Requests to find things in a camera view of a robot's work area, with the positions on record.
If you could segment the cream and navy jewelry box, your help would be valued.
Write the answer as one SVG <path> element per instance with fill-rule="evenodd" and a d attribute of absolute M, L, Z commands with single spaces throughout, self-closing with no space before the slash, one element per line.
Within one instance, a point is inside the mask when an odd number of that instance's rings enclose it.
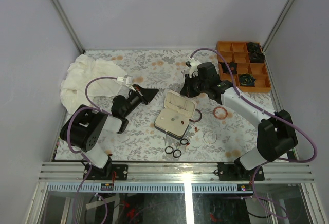
<path fill-rule="evenodd" d="M 196 110 L 197 103 L 177 92 L 168 91 L 164 99 L 164 109 L 157 116 L 156 129 L 176 139 L 182 139 Z"/>

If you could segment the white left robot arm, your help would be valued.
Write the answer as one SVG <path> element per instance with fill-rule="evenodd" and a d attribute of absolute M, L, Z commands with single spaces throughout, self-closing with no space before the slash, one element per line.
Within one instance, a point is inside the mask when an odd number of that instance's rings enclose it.
<path fill-rule="evenodd" d="M 108 164 L 108 154 L 97 144 L 104 126 L 108 125 L 114 133 L 123 133 L 129 123 L 127 116 L 139 104 L 148 105 L 158 92 L 156 88 L 134 84 L 128 97 L 117 95 L 113 98 L 110 114 L 81 105 L 62 127 L 60 138 L 78 149 L 77 152 L 95 167 L 96 176 L 107 180 L 112 176 L 113 168 Z"/>

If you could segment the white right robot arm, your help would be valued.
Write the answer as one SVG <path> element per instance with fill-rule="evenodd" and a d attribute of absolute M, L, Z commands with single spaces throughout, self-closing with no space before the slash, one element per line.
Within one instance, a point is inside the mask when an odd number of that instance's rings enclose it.
<path fill-rule="evenodd" d="M 186 65 L 189 73 L 185 75 L 181 95 L 192 98 L 207 94 L 211 100 L 232 109 L 257 129 L 256 146 L 235 161 L 234 173 L 238 179 L 248 179 L 255 167 L 277 160 L 298 144 L 288 112 L 260 108 L 254 100 L 243 96 L 231 81 L 220 80 L 211 62 L 190 60 Z"/>

